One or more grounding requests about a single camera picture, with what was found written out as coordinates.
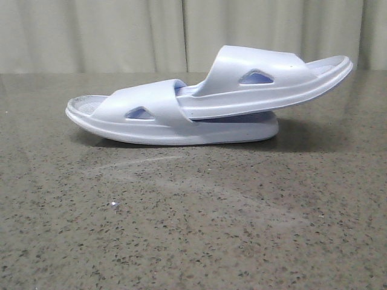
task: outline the triangular hole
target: triangular hole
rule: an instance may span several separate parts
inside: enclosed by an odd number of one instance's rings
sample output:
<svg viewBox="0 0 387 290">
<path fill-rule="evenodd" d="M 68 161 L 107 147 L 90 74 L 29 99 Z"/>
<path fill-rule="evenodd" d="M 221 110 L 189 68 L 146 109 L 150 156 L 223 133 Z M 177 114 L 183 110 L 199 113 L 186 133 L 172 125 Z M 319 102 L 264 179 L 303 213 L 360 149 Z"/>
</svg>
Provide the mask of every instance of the triangular hole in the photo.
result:
<svg viewBox="0 0 387 290">
<path fill-rule="evenodd" d="M 239 81 L 242 85 L 254 85 L 259 83 L 273 83 L 273 80 L 259 71 L 250 71 Z"/>
<path fill-rule="evenodd" d="M 140 119 L 140 120 L 154 120 L 154 117 L 144 107 L 138 107 L 129 111 L 128 113 L 126 113 L 125 118 Z"/>
</svg>

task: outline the white slide sandal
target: white slide sandal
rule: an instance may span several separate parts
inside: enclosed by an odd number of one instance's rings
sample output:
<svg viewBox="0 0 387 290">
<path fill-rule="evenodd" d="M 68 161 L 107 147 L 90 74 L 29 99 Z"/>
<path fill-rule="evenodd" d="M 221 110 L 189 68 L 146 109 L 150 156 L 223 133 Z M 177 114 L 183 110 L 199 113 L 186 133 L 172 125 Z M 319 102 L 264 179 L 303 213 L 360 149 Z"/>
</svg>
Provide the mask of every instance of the white slide sandal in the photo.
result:
<svg viewBox="0 0 387 290">
<path fill-rule="evenodd" d="M 271 138 L 271 110 L 320 96 L 352 69 L 345 56 L 304 63 L 291 53 L 224 46 L 207 78 L 165 80 L 110 96 L 71 99 L 66 114 L 105 138 L 138 144 L 236 143 Z"/>
</svg>

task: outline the gray stone surface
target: gray stone surface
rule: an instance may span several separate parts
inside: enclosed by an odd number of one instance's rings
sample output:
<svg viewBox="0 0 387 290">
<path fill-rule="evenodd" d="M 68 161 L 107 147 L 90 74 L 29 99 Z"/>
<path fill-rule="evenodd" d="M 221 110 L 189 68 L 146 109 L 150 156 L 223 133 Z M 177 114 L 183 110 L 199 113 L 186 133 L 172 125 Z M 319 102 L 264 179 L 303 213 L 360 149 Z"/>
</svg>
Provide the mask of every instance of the gray stone surface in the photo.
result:
<svg viewBox="0 0 387 290">
<path fill-rule="evenodd" d="M 277 111 L 255 143 L 125 144 L 64 114 L 174 77 L 204 75 L 1 76 L 2 289 L 387 288 L 387 72 Z"/>
</svg>

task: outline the speckled countertop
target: speckled countertop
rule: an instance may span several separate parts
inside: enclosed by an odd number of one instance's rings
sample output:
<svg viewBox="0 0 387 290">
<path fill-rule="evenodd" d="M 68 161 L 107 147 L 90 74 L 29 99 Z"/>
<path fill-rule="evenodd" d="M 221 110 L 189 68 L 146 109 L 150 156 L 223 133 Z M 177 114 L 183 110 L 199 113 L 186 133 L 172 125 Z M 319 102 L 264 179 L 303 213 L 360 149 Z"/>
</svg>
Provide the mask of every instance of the speckled countertop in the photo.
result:
<svg viewBox="0 0 387 290">
<path fill-rule="evenodd" d="M 175 77 L 204 74 L 1 76 L 1 289 L 387 289 L 387 72 L 255 143 L 125 144 L 64 114 Z"/>
</svg>

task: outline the curtain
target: curtain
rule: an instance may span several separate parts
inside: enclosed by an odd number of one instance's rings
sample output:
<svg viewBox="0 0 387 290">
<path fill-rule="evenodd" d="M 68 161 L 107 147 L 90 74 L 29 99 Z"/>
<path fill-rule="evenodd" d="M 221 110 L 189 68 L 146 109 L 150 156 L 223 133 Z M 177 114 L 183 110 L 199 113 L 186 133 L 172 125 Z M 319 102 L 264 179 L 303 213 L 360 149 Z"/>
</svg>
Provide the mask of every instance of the curtain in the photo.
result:
<svg viewBox="0 0 387 290">
<path fill-rule="evenodd" d="M 0 0 L 0 73 L 206 72 L 222 45 L 387 69 L 386 0 Z"/>
</svg>

